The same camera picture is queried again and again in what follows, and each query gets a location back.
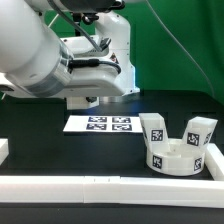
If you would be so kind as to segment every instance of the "white robot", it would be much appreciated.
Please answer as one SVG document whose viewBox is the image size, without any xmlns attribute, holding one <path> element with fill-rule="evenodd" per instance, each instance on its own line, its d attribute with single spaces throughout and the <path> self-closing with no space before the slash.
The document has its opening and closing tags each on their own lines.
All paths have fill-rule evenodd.
<svg viewBox="0 0 224 224">
<path fill-rule="evenodd" d="M 95 106 L 100 96 L 138 92 L 129 60 L 130 25 L 113 12 L 124 5 L 122 0 L 1 0 L 0 91 L 18 98 L 66 99 L 68 109 Z M 47 10 L 82 35 L 59 39 L 44 23 Z M 66 11 L 94 22 L 95 35 Z"/>
</svg>

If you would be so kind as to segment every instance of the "white block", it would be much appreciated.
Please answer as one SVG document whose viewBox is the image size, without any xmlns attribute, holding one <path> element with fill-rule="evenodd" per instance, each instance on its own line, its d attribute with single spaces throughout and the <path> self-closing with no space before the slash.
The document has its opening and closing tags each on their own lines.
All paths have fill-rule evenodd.
<svg viewBox="0 0 224 224">
<path fill-rule="evenodd" d="M 224 182 L 121 178 L 121 203 L 224 207 Z"/>
<path fill-rule="evenodd" d="M 9 155 L 8 140 L 0 139 L 0 165 L 4 162 Z"/>
<path fill-rule="evenodd" d="M 83 203 L 84 177 L 1 176 L 0 202 Z"/>
<path fill-rule="evenodd" d="M 214 132 L 217 120 L 195 117 L 189 120 L 183 136 L 183 144 L 205 150 Z"/>
<path fill-rule="evenodd" d="M 120 177 L 85 177 L 84 203 L 119 203 Z"/>
<path fill-rule="evenodd" d="M 140 113 L 139 117 L 147 148 L 151 152 L 168 152 L 170 148 L 163 117 L 158 113 Z"/>
<path fill-rule="evenodd" d="M 208 145 L 205 164 L 214 180 L 224 181 L 224 157 L 215 144 Z"/>
</svg>

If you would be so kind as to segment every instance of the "cable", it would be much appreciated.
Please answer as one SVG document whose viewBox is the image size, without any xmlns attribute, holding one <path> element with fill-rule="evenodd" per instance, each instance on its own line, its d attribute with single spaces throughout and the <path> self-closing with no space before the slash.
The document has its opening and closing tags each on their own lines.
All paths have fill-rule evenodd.
<svg viewBox="0 0 224 224">
<path fill-rule="evenodd" d="M 49 28 L 51 28 L 51 26 L 55 23 L 55 21 L 57 20 L 57 18 L 59 17 L 59 15 L 57 14 L 54 19 L 50 22 L 50 24 L 48 25 Z"/>
<path fill-rule="evenodd" d="M 117 69 L 117 73 L 120 74 L 121 73 L 121 67 L 116 64 L 116 63 L 113 63 L 113 62 L 110 62 L 110 61 L 99 61 L 99 64 L 100 65 L 109 65 L 109 66 L 112 66 L 114 68 Z"/>
<path fill-rule="evenodd" d="M 110 61 L 100 61 L 99 59 L 88 59 L 88 60 L 71 60 L 69 62 L 69 68 L 84 68 L 84 67 L 97 67 L 99 65 L 109 65 L 117 70 L 117 73 L 121 73 L 121 68 L 118 64 Z"/>
<path fill-rule="evenodd" d="M 66 22 L 68 22 L 70 25 L 72 25 L 76 30 L 78 30 L 83 36 L 86 37 L 86 39 L 93 45 L 93 47 L 96 49 L 96 51 L 101 52 L 102 49 L 100 46 L 96 44 L 96 42 L 90 37 L 90 35 L 83 30 L 80 26 L 78 26 L 76 23 L 74 23 L 68 16 L 66 16 L 61 9 L 55 4 L 54 0 L 47 0 L 49 5 L 54 9 Z"/>
<path fill-rule="evenodd" d="M 177 40 L 177 38 L 172 34 L 172 32 L 167 28 L 167 26 L 163 23 L 163 21 L 161 20 L 161 18 L 158 16 L 158 14 L 156 13 L 156 11 L 154 10 L 154 8 L 152 7 L 152 5 L 149 3 L 149 0 L 145 0 L 146 4 L 148 5 L 149 9 L 151 10 L 151 12 L 153 13 L 153 15 L 155 16 L 155 18 L 157 19 L 157 21 L 160 23 L 160 25 L 164 28 L 164 30 L 169 34 L 169 36 L 174 40 L 174 42 L 176 42 L 176 44 L 184 51 L 184 53 L 188 56 L 188 58 L 194 63 L 194 65 L 198 68 L 198 70 L 201 72 L 201 74 L 203 75 L 203 77 L 205 78 L 211 93 L 212 93 L 212 97 L 215 98 L 215 91 L 214 88 L 212 86 L 212 83 L 210 81 L 210 79 L 208 78 L 208 76 L 206 75 L 206 73 L 204 72 L 204 70 L 201 68 L 201 66 L 196 62 L 196 60 L 193 58 L 193 56 L 186 50 L 186 48 Z"/>
</svg>

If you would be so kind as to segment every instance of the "black table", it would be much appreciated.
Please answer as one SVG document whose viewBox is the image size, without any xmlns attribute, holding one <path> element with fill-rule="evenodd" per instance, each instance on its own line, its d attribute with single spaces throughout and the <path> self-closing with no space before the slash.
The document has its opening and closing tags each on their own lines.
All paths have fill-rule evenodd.
<svg viewBox="0 0 224 224">
<path fill-rule="evenodd" d="M 139 99 L 67 111 L 64 100 L 15 99 L 0 102 L 0 137 L 9 156 L 0 175 L 80 175 L 170 178 L 145 164 L 142 134 L 65 135 L 70 115 L 138 116 L 160 113 L 169 138 L 182 138 L 189 119 L 218 119 L 211 142 L 224 151 L 224 106 L 193 91 L 142 91 Z M 188 179 L 211 180 L 207 168 Z M 224 210 L 119 204 L 0 204 L 0 223 L 223 223 Z"/>
</svg>

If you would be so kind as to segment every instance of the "green background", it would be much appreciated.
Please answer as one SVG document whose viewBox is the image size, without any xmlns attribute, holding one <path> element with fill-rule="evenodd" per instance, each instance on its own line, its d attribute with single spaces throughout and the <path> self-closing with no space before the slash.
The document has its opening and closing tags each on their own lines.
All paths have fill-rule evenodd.
<svg viewBox="0 0 224 224">
<path fill-rule="evenodd" d="M 162 21 L 202 67 L 224 104 L 224 1 L 150 0 Z M 145 90 L 198 90 L 211 95 L 206 79 L 165 32 L 146 2 L 126 4 L 117 13 L 131 24 L 131 61 L 136 85 Z M 49 23 L 53 12 L 46 14 Z M 59 37 L 74 35 L 61 18 L 52 26 Z M 88 27 L 90 34 L 93 27 Z"/>
</svg>

